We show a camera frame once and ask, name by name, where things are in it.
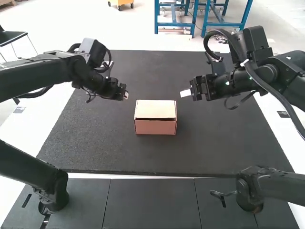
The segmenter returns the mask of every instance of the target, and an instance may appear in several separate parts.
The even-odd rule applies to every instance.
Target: black panel
[[[253,214],[243,211],[235,197],[222,202],[210,190],[227,193],[235,190],[235,179],[195,179],[201,225],[203,229],[257,229]]]
[[[111,180],[103,229],[199,229],[193,179]]]
[[[209,194],[211,189],[229,192],[234,187],[233,179],[218,178],[70,179],[70,202],[51,215],[46,228],[298,229],[286,202],[267,199],[255,219],[238,207],[234,197],[225,199],[224,208]],[[25,204],[28,194],[32,189],[26,186],[2,229],[41,228],[44,216],[38,212],[38,196],[33,194]]]
[[[110,180],[70,179],[70,201],[50,217],[47,229],[101,229]]]
[[[222,56],[232,68],[230,54]],[[254,98],[233,111],[223,100],[180,98],[190,79],[211,73],[203,52],[112,51],[112,59],[112,76],[127,84],[129,99],[86,104],[86,93],[76,90],[38,158],[95,173],[214,177],[254,165],[292,171]],[[177,135],[136,135],[137,99],[176,100]]]
[[[264,209],[255,215],[259,229],[298,229],[287,202],[267,198]]]
[[[29,194],[32,196],[26,204],[25,200]],[[26,185],[4,220],[1,229],[39,229],[44,216],[39,213],[38,204],[38,195],[33,194],[33,188]]]
[[[101,229],[110,180],[69,179],[68,205],[52,214],[47,229]],[[25,208],[22,205],[32,194]],[[26,186],[5,219],[1,229],[40,229],[45,216],[38,212],[38,195]]]

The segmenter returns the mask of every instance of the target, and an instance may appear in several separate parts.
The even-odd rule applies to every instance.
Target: yellow cart
[[[121,6],[124,4],[130,4],[130,7],[133,9],[134,0],[108,0],[108,5],[111,6],[111,3],[118,6],[118,10],[122,11]]]

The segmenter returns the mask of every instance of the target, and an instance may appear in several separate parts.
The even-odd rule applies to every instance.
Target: blue metal rack
[[[199,2],[199,0],[194,0],[194,14],[193,14],[193,20],[192,23],[181,23],[177,22],[176,18],[176,11],[175,7],[181,7],[184,8],[184,15],[188,15],[188,10],[190,6],[190,0],[181,0],[181,4],[175,4],[175,3],[160,3],[160,0],[154,1],[154,33],[158,34],[159,32],[159,26],[169,26],[169,27],[189,27],[192,37],[194,37],[194,31],[195,31],[195,24],[196,24],[196,18],[197,18],[197,12],[199,6],[206,6],[205,7],[205,13],[204,13],[204,20],[203,20],[203,28],[201,36],[204,37],[206,33],[206,29],[208,26],[218,26],[218,27],[239,27],[240,30],[244,29],[244,26],[246,24],[250,8],[252,5],[253,0],[248,0],[247,5],[244,10],[243,18],[241,22],[225,22],[223,16],[226,15],[229,0],[225,0],[225,3],[217,3],[217,0],[206,0],[206,2]],[[158,22],[158,15],[160,15],[160,7],[162,6],[169,6],[172,9],[172,22]],[[220,14],[217,10],[217,6],[223,6],[224,10],[222,14]],[[213,11],[215,17],[217,18],[218,22],[208,22],[208,15],[209,11]]]
[[[185,12],[184,15],[187,15],[189,5],[190,5],[190,0],[182,0],[181,4],[174,4],[174,3],[160,3],[160,0],[155,0],[154,1],[154,33],[158,34],[159,33],[159,26],[170,26],[170,27],[189,27],[191,31],[192,37],[194,37],[194,31],[195,31],[195,24],[196,24],[196,18],[197,18],[197,12],[198,12],[198,5],[199,5],[199,0],[195,0],[194,4],[194,14],[193,14],[193,20],[192,23],[182,23],[182,22],[177,22],[176,18],[176,9],[175,7],[182,7],[184,8]],[[160,7],[161,6],[170,6],[172,8],[172,22],[158,22],[158,15],[160,15]]]
[[[206,28],[208,26],[219,26],[219,27],[225,27],[225,26],[229,26],[229,27],[239,27],[240,30],[244,29],[244,26],[246,24],[249,12],[250,12],[250,8],[252,5],[253,0],[248,0],[246,8],[244,10],[244,15],[242,18],[241,22],[225,22],[223,19],[223,16],[225,16],[227,8],[228,8],[228,4],[229,4],[229,0],[225,0],[225,3],[216,3],[216,0],[211,1],[211,0],[206,0],[205,3],[199,3],[199,5],[205,5],[205,6],[210,6],[211,10],[213,11],[213,13],[215,14],[216,18],[218,19],[218,22],[208,22],[208,14],[209,14],[209,8],[210,7],[205,7],[205,13],[204,13],[204,20],[203,20],[203,28],[202,28],[202,33],[201,36],[204,37],[205,36],[205,32],[206,32]],[[216,9],[216,6],[224,6],[224,10],[222,15],[220,15],[220,13],[218,12],[218,10]]]

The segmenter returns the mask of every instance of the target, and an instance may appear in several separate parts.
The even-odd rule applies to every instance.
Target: sticker
[[[281,118],[290,118],[289,114],[286,111],[278,111],[277,112]]]
[[[191,90],[190,89],[186,89],[186,90],[180,92],[180,97],[181,98],[187,97],[187,96],[190,96],[191,94],[192,94]]]
[[[17,106],[17,108],[14,110],[13,113],[15,114],[21,114],[25,110],[25,106]]]

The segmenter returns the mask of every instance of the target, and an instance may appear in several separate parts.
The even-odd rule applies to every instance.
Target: cardboard
[[[137,100],[134,128],[138,135],[175,135],[177,105],[173,100]]]

